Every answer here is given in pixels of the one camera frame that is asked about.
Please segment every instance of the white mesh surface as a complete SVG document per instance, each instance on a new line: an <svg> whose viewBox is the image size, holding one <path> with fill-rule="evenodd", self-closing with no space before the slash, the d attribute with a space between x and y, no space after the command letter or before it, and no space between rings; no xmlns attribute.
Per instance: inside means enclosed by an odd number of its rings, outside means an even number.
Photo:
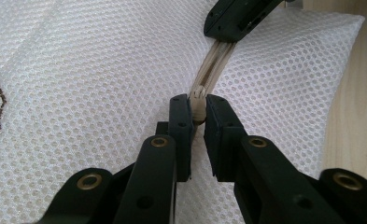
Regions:
<svg viewBox="0 0 367 224"><path fill-rule="evenodd" d="M0 223L38 220L75 172L132 163L169 98L191 88L213 43L215 1L0 3ZM249 133L318 171L326 115L362 19L278 10L241 41L216 94ZM240 223L232 185L211 176L195 140L177 223Z"/></svg>

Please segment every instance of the wooden surface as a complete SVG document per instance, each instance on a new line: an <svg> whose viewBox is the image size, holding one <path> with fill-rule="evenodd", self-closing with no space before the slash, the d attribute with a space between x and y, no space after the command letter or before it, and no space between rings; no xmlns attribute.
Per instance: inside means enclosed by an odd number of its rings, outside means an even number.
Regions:
<svg viewBox="0 0 367 224"><path fill-rule="evenodd" d="M329 114L323 169L341 167L367 178L367 0L304 0L303 8L366 19Z"/></svg>

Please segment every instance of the mesh bag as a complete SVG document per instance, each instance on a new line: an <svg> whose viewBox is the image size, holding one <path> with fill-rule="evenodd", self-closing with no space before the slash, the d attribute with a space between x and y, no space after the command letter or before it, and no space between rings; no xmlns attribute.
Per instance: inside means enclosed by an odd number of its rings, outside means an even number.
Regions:
<svg viewBox="0 0 367 224"><path fill-rule="evenodd" d="M216 1L0 2L0 223L41 218L75 172L132 163L169 99L188 93ZM235 48L214 93L249 133L317 175L327 112L362 17L277 10ZM3 99L0 96L0 107ZM240 223L211 176L202 133L177 223Z"/></svg>

